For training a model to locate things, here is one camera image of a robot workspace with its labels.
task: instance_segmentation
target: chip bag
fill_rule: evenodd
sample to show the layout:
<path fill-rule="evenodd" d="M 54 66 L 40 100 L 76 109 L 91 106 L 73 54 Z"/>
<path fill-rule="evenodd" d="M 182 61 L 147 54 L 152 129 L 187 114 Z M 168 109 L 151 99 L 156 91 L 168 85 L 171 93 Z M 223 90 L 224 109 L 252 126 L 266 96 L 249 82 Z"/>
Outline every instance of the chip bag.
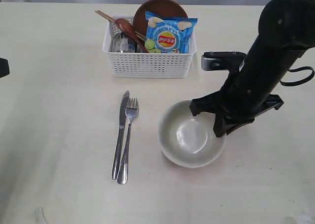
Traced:
<path fill-rule="evenodd" d="M 188 53 L 189 40 L 197 18 L 161 18 L 146 11 L 148 21 L 145 47 L 149 53 Z"/>

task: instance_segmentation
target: knife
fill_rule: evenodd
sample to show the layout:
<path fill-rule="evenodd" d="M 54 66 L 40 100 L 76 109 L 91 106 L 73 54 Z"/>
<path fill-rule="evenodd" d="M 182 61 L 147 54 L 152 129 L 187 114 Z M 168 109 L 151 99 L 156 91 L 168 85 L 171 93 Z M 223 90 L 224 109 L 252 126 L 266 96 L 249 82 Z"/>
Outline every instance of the knife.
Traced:
<path fill-rule="evenodd" d="M 127 107 L 128 100 L 129 100 L 129 91 L 127 90 L 120 104 L 119 131 L 118 131 L 117 145 L 116 145 L 114 164 L 113 164 L 113 170 L 112 170 L 112 180 L 116 180 L 117 175 L 118 175 L 120 156 L 122 153 L 124 131 L 125 131 L 125 125 L 126 125 L 126 107 Z"/>

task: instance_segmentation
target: perforated basket wall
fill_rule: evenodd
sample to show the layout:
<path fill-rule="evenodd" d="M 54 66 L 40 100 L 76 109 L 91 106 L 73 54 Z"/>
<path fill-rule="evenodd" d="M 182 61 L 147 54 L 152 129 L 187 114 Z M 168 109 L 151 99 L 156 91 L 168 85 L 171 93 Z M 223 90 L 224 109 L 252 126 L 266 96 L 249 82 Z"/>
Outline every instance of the perforated basket wall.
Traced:
<path fill-rule="evenodd" d="M 131 17 L 125 18 L 132 23 Z M 112 53 L 109 52 L 111 38 L 121 32 L 115 24 L 108 23 L 103 43 L 103 51 L 107 54 L 112 73 L 116 77 L 128 78 L 185 78 L 191 59 L 196 52 L 194 33 L 189 43 L 187 54 L 159 53 Z"/>

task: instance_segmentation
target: white table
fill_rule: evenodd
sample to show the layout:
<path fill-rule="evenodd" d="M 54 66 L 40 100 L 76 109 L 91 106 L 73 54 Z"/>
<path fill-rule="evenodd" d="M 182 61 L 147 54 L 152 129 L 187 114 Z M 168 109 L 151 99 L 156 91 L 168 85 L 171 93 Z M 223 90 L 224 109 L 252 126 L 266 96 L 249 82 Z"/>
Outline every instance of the white table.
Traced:
<path fill-rule="evenodd" d="M 0 57 L 11 70 L 0 79 L 0 223 L 34 224 L 37 207 L 48 224 L 314 223 L 314 80 L 277 86 L 284 106 L 229 135 L 209 166 L 176 166 L 158 144 L 169 106 L 226 79 L 227 72 L 201 69 L 202 53 L 247 52 L 262 7 L 184 6 L 199 18 L 187 78 L 114 78 L 101 49 L 107 21 L 94 11 L 133 15 L 137 8 L 0 3 Z M 295 66 L 315 65 L 314 53 Z M 126 90 L 138 97 L 140 115 L 121 186 L 110 176 Z"/>

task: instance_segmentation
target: silver fork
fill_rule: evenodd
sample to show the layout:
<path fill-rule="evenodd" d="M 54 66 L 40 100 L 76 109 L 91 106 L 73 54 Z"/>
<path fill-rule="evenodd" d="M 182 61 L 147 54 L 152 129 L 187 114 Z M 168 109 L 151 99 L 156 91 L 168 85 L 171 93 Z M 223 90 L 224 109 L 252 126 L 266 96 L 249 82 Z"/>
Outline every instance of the silver fork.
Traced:
<path fill-rule="evenodd" d="M 118 177 L 117 177 L 117 183 L 121 185 L 125 184 L 128 180 L 128 155 L 129 155 L 131 124 L 132 124 L 133 119 L 137 116 L 137 114 L 138 114 L 138 99 L 130 98 L 126 107 L 126 116 L 129 120 L 127 139 L 126 139 L 124 154 L 120 162 Z"/>

